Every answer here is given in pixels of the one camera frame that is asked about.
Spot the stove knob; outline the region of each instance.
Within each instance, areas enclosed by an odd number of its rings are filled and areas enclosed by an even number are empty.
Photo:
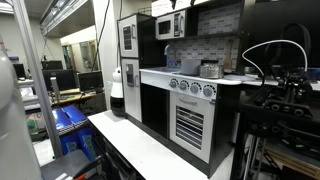
[[[190,91],[193,93],[193,94],[197,94],[198,91],[199,91],[199,87],[198,85],[194,84],[190,87]]]
[[[205,87],[203,88],[203,94],[206,96],[206,97],[210,97],[212,95],[212,88],[211,87]]]
[[[169,86],[170,86],[170,87],[172,87],[172,88],[177,87],[177,83],[176,83],[176,81],[171,80],[171,81],[170,81],[170,83],[169,83]]]
[[[187,89],[187,84],[185,82],[180,83],[179,88],[181,90],[186,90]]]

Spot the toy kitchen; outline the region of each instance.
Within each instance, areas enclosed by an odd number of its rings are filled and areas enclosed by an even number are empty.
[[[240,2],[118,21],[126,119],[208,177],[231,152]]]

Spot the oven window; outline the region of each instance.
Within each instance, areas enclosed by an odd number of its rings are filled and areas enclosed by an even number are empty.
[[[132,42],[131,42],[131,28],[130,26],[123,28],[123,44],[124,50],[132,50]]]
[[[170,29],[171,29],[171,23],[170,21],[164,21],[164,22],[160,22],[158,23],[159,25],[159,34],[169,34],[170,33]]]
[[[176,106],[176,136],[201,150],[203,120],[202,114]]]

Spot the kitchen backsplash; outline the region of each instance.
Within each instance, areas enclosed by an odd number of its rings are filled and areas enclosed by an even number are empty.
[[[237,37],[181,39],[169,44],[175,47],[177,59],[220,60],[220,64],[223,64],[229,40],[233,41],[231,60],[232,69],[235,69],[239,49]],[[173,56],[173,51],[169,51],[169,58],[172,59]]]
[[[234,4],[199,13],[198,35],[237,31],[241,4]]]
[[[239,3],[200,12],[198,35],[237,31],[239,26],[240,11],[241,4]],[[231,60],[232,69],[235,69],[239,49],[238,37],[199,37],[197,39],[179,39],[168,41],[168,44],[175,47],[177,59],[220,60],[220,64],[223,64],[223,60],[226,57],[229,40],[233,40]],[[173,58],[172,51],[169,52],[169,58]]]

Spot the white robot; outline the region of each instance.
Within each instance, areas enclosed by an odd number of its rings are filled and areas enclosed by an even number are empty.
[[[117,67],[113,73],[113,84],[111,89],[111,110],[116,116],[124,116],[124,100],[123,100],[123,89],[121,80],[121,67]]]
[[[0,50],[1,179],[43,179],[26,125],[12,63]]]

